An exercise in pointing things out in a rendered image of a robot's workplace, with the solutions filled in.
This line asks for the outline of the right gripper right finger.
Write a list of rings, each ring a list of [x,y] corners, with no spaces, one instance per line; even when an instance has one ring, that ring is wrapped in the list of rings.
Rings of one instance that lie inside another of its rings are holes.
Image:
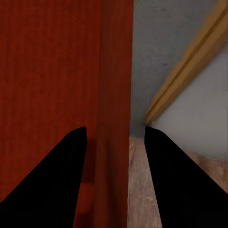
[[[158,129],[144,145],[162,228],[228,228],[228,194],[205,171]]]

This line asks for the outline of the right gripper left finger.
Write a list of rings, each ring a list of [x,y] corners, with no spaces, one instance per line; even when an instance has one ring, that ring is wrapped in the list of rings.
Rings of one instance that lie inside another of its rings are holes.
[[[86,148],[85,126],[69,132],[0,203],[0,228],[73,228]]]

